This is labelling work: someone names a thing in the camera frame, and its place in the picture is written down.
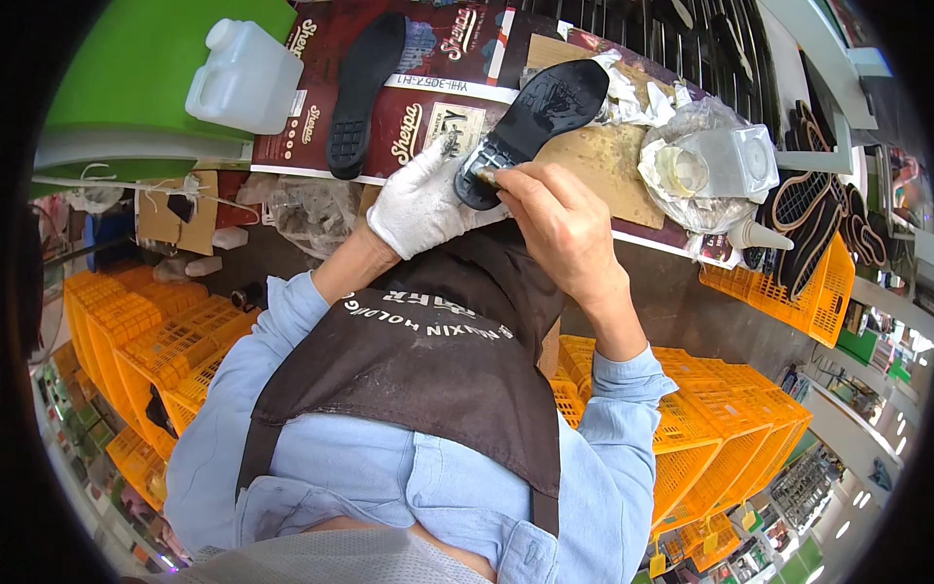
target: white glove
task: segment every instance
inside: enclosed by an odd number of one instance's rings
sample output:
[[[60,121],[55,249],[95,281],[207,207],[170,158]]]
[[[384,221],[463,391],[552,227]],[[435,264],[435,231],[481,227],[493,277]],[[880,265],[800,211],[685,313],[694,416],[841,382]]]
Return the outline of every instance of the white glove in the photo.
[[[386,181],[366,212],[370,229],[404,260],[465,232],[512,217],[506,205],[475,211],[454,194],[463,156],[445,161],[455,135],[439,135]]]

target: worker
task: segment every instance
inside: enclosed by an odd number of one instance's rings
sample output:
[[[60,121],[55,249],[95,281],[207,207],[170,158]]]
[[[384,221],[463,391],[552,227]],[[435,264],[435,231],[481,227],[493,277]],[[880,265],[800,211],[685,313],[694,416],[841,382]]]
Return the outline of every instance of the worker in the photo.
[[[452,145],[389,177],[310,276],[268,279],[168,464],[165,516],[213,558],[197,581],[632,580],[677,388],[607,205],[528,163],[495,174],[504,206],[474,211]],[[565,293],[597,338],[577,430],[536,367]]]

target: bare hand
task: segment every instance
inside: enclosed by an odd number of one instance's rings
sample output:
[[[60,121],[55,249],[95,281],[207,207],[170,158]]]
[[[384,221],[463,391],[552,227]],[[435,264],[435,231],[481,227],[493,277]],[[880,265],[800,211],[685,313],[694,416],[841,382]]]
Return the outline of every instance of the bare hand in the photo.
[[[531,256],[584,310],[629,295],[629,276],[613,252],[609,207],[574,173],[525,163],[495,178]]]

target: white plastic bottle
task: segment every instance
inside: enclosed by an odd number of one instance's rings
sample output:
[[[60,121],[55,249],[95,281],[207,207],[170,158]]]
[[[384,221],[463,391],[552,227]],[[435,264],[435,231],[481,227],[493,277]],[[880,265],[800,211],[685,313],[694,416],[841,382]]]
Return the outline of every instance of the white plastic bottle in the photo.
[[[234,249],[245,246],[249,241],[249,231],[240,227],[216,229],[211,236],[211,245],[221,249]]]
[[[223,260],[219,255],[212,255],[194,262],[189,262],[185,266],[185,275],[189,278],[200,278],[219,271],[224,266]]]
[[[707,166],[707,184],[695,196],[754,195],[778,186],[775,147],[763,124],[728,130],[704,130],[673,142],[699,155]]]
[[[211,54],[194,74],[185,111],[253,134],[282,132],[302,60],[253,21],[221,19],[205,44]]]

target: light blue shirt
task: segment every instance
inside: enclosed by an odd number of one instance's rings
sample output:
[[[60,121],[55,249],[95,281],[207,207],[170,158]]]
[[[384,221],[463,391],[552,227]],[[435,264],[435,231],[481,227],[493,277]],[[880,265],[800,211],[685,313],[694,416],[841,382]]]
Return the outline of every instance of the light blue shirt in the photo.
[[[284,427],[271,476],[234,504],[249,416],[269,377],[329,307],[307,273],[268,279],[269,310],[221,364],[168,464],[165,516],[189,552],[239,548],[346,515],[486,557],[501,584],[620,582],[642,559],[652,516],[658,399],[677,387],[646,349],[594,353],[577,430],[559,416],[559,539],[530,523],[528,483],[456,442],[332,413]]]

